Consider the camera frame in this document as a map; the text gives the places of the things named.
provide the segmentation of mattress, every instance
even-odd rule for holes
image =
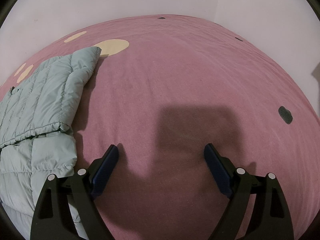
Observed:
[[[17,66],[0,98],[42,61],[94,45],[101,56],[72,124],[75,170],[118,146],[119,162],[95,200],[115,239],[210,236],[228,199],[204,161],[207,143],[251,174],[274,173],[295,238],[304,233],[320,208],[320,122],[275,61],[204,19],[131,17],[50,44]]]

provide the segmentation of metal screw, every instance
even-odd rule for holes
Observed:
[[[268,174],[268,177],[269,177],[270,179],[275,179],[275,178],[276,178],[276,176],[275,176],[273,173],[269,173],[269,174]]]
[[[56,177],[56,176],[55,176],[54,174],[50,174],[50,175],[48,176],[48,180],[53,180],[55,177]]]
[[[87,171],[85,169],[79,169],[78,174],[84,175]]]
[[[239,174],[245,174],[245,170],[242,169],[242,168],[238,168],[238,169],[237,169],[237,172],[238,172]]]

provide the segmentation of white wall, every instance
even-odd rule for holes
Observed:
[[[218,0],[18,0],[0,28],[0,85],[26,59],[78,29],[123,17],[181,14],[213,21]]]
[[[201,17],[234,31],[279,63],[320,114],[311,75],[320,63],[320,22],[306,0],[18,0],[0,28],[0,84],[31,55],[73,31],[147,14]]]
[[[320,22],[306,0],[219,0],[215,22],[275,60],[320,114]]]

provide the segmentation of wrinkled fabric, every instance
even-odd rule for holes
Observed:
[[[213,143],[236,167],[277,176],[298,239],[320,209],[320,122],[281,66],[222,26],[178,15],[86,27],[39,51],[26,66],[110,39],[129,46],[99,60],[72,129],[75,170],[110,144],[119,147],[106,190],[95,200],[114,238],[208,239],[228,203],[204,161],[204,146]],[[7,80],[0,97],[17,78]],[[290,124],[279,115],[281,106],[291,112]]]
[[[91,47],[46,60],[0,103],[0,200],[26,239],[47,176],[74,173],[71,123],[100,52]],[[71,211],[81,227],[76,210]]]

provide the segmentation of bed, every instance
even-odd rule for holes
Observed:
[[[251,174],[276,174],[295,239],[305,232],[320,209],[320,122],[276,62],[207,20],[130,17],[42,49],[1,86],[0,99],[44,60],[90,46],[101,54],[72,123],[75,171],[118,146],[119,162],[95,201],[116,239],[210,236],[228,200],[202,156],[209,142]]]

